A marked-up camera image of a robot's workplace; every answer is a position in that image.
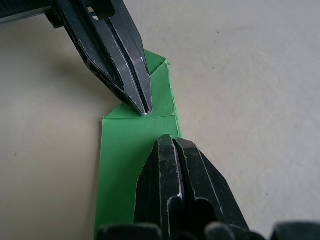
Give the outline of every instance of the green cardboard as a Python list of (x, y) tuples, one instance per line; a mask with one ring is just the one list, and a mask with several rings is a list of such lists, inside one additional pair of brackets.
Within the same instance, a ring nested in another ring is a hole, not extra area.
[(145, 51), (153, 112), (138, 116), (126, 105), (102, 121), (95, 234), (101, 225), (133, 223), (138, 177), (159, 137), (182, 137), (168, 61)]

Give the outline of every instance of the white surface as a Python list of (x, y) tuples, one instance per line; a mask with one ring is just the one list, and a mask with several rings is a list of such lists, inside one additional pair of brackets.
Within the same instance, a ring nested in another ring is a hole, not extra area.
[[(249, 226), (320, 220), (320, 1), (125, 2)], [(101, 119), (120, 102), (45, 16), (0, 26), (0, 72), (0, 239), (92, 239)]]

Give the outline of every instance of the gray table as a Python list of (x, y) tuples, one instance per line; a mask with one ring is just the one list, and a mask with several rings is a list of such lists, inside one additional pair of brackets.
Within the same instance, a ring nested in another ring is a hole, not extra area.
[[(249, 226), (320, 220), (320, 1), (125, 2)], [(45, 16), (0, 26), (0, 73), (0, 238), (92, 239), (102, 117), (120, 102)]]

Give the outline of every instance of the green paper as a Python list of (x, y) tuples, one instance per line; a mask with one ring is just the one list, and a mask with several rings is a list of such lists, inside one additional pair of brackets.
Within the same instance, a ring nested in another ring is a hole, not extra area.
[(164, 134), (182, 136), (169, 63), (149, 51), (145, 56), (151, 73), (153, 112), (141, 117), (122, 104), (102, 121), (95, 234), (104, 224), (133, 222), (138, 177), (155, 141)]

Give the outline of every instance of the green paper strip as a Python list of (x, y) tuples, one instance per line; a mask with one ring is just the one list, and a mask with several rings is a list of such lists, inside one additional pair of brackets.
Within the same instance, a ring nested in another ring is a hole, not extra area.
[(140, 117), (122, 104), (102, 122), (95, 234), (104, 224), (134, 220), (138, 177), (159, 137), (182, 137), (169, 63), (145, 52), (152, 79), (153, 112)]

